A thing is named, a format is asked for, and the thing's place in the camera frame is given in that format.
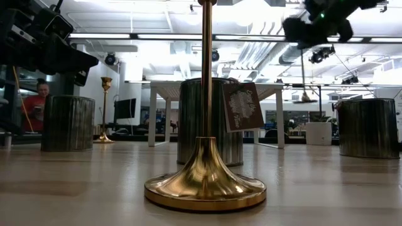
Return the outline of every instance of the monitor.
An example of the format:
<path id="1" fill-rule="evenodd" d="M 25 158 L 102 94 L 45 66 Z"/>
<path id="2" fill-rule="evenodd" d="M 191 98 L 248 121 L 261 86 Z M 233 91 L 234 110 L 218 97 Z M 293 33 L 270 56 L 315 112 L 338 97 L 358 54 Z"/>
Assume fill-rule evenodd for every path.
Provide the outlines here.
<path id="1" fill-rule="evenodd" d="M 132 119 L 135 117 L 136 99 L 120 100 L 114 102 L 114 122 L 117 119 Z"/>

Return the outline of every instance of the person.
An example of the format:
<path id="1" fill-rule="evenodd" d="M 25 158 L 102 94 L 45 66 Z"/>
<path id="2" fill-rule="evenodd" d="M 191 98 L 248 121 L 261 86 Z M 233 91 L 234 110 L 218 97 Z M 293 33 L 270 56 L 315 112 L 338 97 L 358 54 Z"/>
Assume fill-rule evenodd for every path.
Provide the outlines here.
<path id="1" fill-rule="evenodd" d="M 49 95 L 49 85 L 45 79 L 38 78 L 36 84 L 38 95 L 32 95 L 24 100 L 24 105 L 28 117 L 31 121 L 32 129 L 34 132 L 41 132 L 43 130 L 43 111 L 45 110 L 46 97 Z M 23 111 L 23 129 L 25 132 L 31 132 L 31 127 L 26 120 L 24 107 L 21 106 Z"/>

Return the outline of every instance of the wooden floor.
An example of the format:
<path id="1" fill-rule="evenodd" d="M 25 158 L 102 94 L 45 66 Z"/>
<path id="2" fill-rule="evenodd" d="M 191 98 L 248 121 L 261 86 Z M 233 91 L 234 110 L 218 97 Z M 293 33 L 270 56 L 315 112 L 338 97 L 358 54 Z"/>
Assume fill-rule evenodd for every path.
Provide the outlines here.
<path id="1" fill-rule="evenodd" d="M 179 168 L 176 148 L 119 142 L 83 153 L 2 150 L 0 226 L 402 225 L 400 161 L 341 157 L 337 146 L 245 144 L 244 166 L 231 170 L 266 183 L 268 200 L 254 209 L 196 215 L 156 207 L 144 199 L 143 183 Z"/>

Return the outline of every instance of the gold pole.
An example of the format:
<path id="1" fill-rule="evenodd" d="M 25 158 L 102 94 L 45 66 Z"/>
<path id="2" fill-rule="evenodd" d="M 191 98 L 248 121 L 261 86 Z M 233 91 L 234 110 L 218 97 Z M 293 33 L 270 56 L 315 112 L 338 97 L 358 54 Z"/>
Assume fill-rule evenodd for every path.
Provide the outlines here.
<path id="1" fill-rule="evenodd" d="M 109 77 L 102 77 L 102 88 L 104 90 L 104 98 L 103 98 L 103 117 L 102 117 L 102 132 L 100 133 L 100 137 L 94 141 L 97 144 L 110 144 L 114 143 L 106 136 L 106 94 L 107 90 L 110 89 L 112 78 Z"/>
<path id="2" fill-rule="evenodd" d="M 212 1 L 199 1 L 202 5 L 202 135 L 211 136 L 212 113 Z"/>
<path id="3" fill-rule="evenodd" d="M 194 152 L 177 173 L 159 175 L 145 182 L 145 197 L 158 205 L 177 210 L 221 212 L 260 204 L 266 199 L 263 182 L 235 175 L 219 156 L 211 137 L 212 113 L 212 6 L 217 0 L 198 0 L 202 20 L 202 135 Z"/>

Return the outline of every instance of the red shirt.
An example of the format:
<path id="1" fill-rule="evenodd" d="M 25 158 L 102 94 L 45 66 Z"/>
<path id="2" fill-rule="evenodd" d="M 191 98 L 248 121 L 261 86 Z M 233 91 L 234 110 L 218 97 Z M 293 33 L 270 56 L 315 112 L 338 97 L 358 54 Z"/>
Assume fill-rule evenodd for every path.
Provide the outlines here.
<path id="1" fill-rule="evenodd" d="M 34 131 L 42 131 L 43 130 L 43 111 L 45 110 L 45 101 L 46 101 L 46 97 L 41 97 L 39 95 L 29 96 L 29 97 L 25 98 L 25 100 L 24 100 L 24 105 L 25 105 L 26 111 L 28 113 L 28 117 L 30 118 L 32 129 Z M 35 107 L 40 108 L 40 110 L 37 110 L 37 114 L 32 115 Z M 28 120 L 26 120 L 25 116 L 23 116 L 23 117 L 24 117 L 24 120 L 23 120 L 24 131 L 31 132 L 31 127 L 30 127 Z"/>

